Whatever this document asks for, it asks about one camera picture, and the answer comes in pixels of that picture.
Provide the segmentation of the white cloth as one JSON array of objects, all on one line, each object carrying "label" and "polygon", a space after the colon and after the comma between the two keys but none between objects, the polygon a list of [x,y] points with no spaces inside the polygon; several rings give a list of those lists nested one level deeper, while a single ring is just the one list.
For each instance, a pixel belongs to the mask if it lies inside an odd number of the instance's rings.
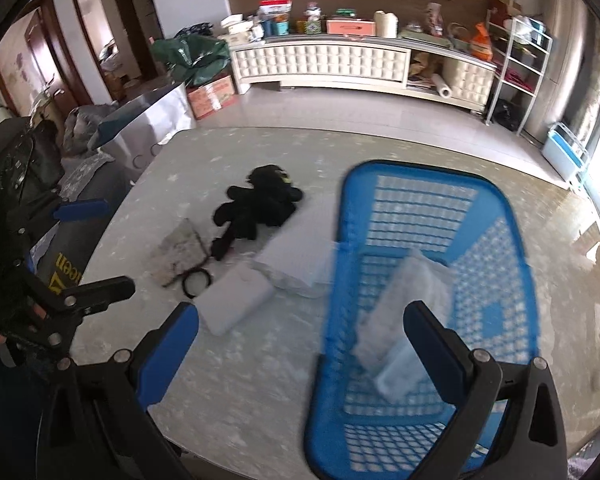
[{"label": "white cloth", "polygon": [[207,330],[213,336],[222,336],[268,301],[274,292],[268,278],[243,261],[197,296],[194,306]]}]

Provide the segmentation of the grey speckled cloth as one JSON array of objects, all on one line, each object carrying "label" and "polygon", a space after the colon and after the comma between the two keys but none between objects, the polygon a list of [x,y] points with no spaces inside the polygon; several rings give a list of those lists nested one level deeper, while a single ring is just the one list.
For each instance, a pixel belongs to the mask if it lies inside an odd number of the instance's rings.
[{"label": "grey speckled cloth", "polygon": [[196,226],[185,218],[152,250],[147,270],[158,285],[166,287],[190,269],[202,266],[209,257]]}]

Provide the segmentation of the black handbag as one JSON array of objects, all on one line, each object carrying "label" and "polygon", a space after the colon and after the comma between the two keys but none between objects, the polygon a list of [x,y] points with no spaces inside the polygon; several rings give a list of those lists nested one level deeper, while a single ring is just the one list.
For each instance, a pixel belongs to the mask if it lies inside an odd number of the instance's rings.
[{"label": "black handbag", "polygon": [[29,117],[0,122],[0,196],[8,209],[58,188],[65,174],[51,120],[32,126]]}]

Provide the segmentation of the blue plastic laundry basket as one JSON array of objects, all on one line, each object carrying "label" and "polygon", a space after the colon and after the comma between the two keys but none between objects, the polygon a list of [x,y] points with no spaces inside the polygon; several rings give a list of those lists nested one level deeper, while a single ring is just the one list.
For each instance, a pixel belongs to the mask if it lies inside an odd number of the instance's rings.
[{"label": "blue plastic laundry basket", "polygon": [[[512,205],[488,179],[449,168],[368,160],[340,185],[336,263],[303,454],[321,479],[408,479],[448,434],[476,356],[527,365],[539,315]],[[398,339],[424,369],[396,402],[375,388],[353,349],[358,328],[410,255],[452,275],[451,303],[398,303]]]}]

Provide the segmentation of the red white cardboard box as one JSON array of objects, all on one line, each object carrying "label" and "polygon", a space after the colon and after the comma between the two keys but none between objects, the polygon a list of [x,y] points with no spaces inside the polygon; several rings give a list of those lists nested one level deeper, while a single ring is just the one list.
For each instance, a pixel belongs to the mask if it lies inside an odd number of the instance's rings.
[{"label": "red white cardboard box", "polygon": [[195,90],[188,90],[187,97],[195,118],[205,118],[235,102],[233,79],[227,75]]}]

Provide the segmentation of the black plush toy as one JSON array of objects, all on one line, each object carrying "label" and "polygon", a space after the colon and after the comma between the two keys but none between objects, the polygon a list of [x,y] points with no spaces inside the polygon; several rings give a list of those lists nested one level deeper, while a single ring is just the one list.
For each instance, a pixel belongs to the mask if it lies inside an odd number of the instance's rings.
[{"label": "black plush toy", "polygon": [[279,228],[297,210],[303,192],[296,188],[283,168],[265,165],[254,168],[247,177],[249,188],[232,185],[226,190],[228,201],[212,216],[216,226],[226,226],[212,240],[210,254],[221,261],[235,240],[256,240],[258,226]]}]

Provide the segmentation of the white flat sheet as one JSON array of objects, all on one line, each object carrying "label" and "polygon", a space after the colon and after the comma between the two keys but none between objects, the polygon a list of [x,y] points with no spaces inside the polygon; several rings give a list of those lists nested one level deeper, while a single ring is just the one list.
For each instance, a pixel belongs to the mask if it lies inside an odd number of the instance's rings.
[{"label": "white flat sheet", "polygon": [[336,200],[315,196],[279,228],[254,257],[254,267],[277,288],[318,298],[332,284]]}]

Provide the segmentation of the green plastic bag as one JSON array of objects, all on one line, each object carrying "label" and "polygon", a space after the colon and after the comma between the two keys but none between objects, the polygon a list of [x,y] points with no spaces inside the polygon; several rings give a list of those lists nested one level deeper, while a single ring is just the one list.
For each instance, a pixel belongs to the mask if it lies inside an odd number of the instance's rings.
[{"label": "green plastic bag", "polygon": [[221,39],[196,34],[155,40],[150,46],[156,61],[172,79],[197,88],[211,82],[230,65],[230,48]]}]

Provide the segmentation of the light blue storage bin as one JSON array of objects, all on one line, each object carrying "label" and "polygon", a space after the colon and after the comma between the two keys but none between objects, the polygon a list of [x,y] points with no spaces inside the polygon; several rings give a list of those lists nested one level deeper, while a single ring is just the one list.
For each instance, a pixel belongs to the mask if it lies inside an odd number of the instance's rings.
[{"label": "light blue storage bin", "polygon": [[588,150],[562,122],[556,122],[548,130],[542,155],[569,184],[578,180],[590,162]]}]

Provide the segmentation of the paper towel roll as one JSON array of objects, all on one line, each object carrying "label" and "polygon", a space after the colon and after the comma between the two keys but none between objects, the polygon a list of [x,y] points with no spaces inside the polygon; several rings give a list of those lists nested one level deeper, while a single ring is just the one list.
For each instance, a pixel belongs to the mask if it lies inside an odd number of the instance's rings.
[{"label": "paper towel roll", "polygon": [[431,82],[434,85],[434,88],[436,88],[438,95],[443,99],[449,99],[452,96],[451,88],[439,74],[432,74]]}]

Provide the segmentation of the white tufted TV cabinet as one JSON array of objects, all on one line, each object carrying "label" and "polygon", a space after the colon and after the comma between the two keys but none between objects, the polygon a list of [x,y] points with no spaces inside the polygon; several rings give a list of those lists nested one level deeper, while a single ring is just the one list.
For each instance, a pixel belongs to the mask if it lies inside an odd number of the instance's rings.
[{"label": "white tufted TV cabinet", "polygon": [[[463,52],[408,39],[337,35],[265,38],[230,48],[236,88],[254,84],[282,88],[369,91],[441,102],[481,113],[486,108],[495,66]],[[452,90],[438,95],[431,75]]]}]

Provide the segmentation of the orange bag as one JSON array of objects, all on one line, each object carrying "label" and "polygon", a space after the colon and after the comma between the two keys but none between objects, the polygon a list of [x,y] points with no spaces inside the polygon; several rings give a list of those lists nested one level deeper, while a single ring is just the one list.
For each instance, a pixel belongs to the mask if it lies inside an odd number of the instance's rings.
[{"label": "orange bag", "polygon": [[476,25],[476,34],[469,43],[469,52],[474,58],[484,62],[491,62],[493,58],[492,44],[486,24]]}]

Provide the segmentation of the white metal shelf rack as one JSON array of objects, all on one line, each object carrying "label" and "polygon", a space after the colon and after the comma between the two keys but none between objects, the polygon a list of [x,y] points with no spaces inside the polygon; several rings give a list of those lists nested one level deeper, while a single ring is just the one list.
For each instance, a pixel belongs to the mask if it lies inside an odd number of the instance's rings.
[{"label": "white metal shelf rack", "polygon": [[539,97],[553,49],[545,24],[527,15],[510,15],[492,6],[486,12],[495,65],[486,122],[520,136]]}]

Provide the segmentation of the pink storage box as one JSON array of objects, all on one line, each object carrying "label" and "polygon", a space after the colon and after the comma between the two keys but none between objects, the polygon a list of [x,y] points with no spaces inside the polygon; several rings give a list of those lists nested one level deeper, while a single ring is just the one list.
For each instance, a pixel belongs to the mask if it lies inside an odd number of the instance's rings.
[{"label": "pink storage box", "polygon": [[360,18],[328,18],[326,32],[329,35],[373,37],[376,35],[376,23]]}]

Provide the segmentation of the white plastic jug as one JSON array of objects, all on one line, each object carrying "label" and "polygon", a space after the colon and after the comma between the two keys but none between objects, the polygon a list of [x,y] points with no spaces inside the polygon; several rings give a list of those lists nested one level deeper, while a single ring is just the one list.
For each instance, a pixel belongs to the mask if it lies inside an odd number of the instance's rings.
[{"label": "white plastic jug", "polygon": [[380,38],[396,38],[399,30],[399,20],[396,14],[378,10],[374,13],[375,34]]}]

